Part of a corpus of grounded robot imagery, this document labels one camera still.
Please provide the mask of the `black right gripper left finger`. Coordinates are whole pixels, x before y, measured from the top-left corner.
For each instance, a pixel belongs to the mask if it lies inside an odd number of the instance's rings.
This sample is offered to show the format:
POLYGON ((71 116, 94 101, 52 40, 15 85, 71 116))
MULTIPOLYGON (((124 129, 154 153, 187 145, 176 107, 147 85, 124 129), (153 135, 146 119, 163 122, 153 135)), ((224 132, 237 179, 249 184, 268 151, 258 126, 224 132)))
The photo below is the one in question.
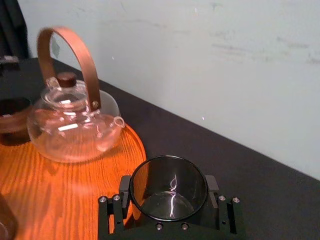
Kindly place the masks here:
POLYGON ((130 182, 130 175, 123 176, 117 194, 113 195, 111 198, 103 195, 98 199, 98 236, 133 235, 133 229, 125 228, 124 224, 132 200, 130 182), (110 216, 113 216, 113 233, 110 233, 110 216))

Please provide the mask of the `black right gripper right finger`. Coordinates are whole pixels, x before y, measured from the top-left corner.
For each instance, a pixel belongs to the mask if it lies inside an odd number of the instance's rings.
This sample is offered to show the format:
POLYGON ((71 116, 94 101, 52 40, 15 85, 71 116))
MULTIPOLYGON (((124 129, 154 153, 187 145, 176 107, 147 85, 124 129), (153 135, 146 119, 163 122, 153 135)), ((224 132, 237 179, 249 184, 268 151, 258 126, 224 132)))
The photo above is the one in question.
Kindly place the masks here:
POLYGON ((206 175, 205 179, 208 187, 208 202, 213 207, 216 232, 225 236, 244 236, 245 222, 240 198, 227 197, 220 193, 213 175, 206 175))

